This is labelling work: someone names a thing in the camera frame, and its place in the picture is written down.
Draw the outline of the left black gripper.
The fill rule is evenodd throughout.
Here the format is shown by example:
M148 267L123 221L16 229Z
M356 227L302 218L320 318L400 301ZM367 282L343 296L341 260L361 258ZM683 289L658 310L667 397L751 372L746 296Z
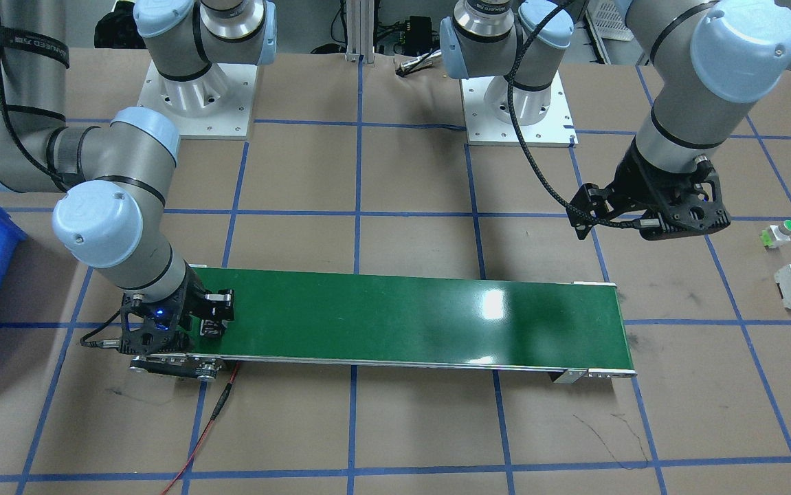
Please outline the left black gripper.
M643 216L627 227L638 229L647 241L715 234L731 225L719 175L706 155L691 160L689 173L670 173L641 157L635 143L612 183L605 188L584 183L569 204L569 222L578 239L585 239L593 225L639 210Z

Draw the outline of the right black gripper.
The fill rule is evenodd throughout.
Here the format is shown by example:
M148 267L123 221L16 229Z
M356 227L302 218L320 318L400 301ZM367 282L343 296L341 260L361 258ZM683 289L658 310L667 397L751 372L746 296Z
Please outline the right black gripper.
M178 289L157 302L126 302L120 311L119 352L147 356L193 348L192 318L234 320L234 289L209 291L193 267Z

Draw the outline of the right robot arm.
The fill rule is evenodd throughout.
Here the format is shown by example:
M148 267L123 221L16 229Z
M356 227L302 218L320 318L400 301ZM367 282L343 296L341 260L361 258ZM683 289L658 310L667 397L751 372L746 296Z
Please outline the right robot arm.
M60 1L0 1L0 191L62 194L57 238L122 290L122 353L188 351L194 318L201 338L221 338L232 289L206 289L159 229L178 128L148 107L69 126L62 15Z

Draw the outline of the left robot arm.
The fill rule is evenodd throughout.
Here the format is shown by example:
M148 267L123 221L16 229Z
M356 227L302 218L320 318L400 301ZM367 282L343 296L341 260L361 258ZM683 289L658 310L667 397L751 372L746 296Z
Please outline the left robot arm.
M458 1L439 27L451 78L493 76L487 101L517 132L539 122L569 46L571 2ZM618 1L663 81L615 172L562 204L578 239L594 226L648 241L731 223L712 157L791 63L791 1Z

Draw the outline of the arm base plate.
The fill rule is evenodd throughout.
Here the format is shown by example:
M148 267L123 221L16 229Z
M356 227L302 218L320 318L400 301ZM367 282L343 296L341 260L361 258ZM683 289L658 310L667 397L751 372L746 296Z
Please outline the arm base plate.
M163 78L151 62L137 104L178 126L184 139L245 140L253 109L255 65L213 65L197 80Z
M479 76L460 82L467 140L470 145L518 146L502 76ZM569 147L578 143L561 74L549 88L513 91L515 118L530 147Z

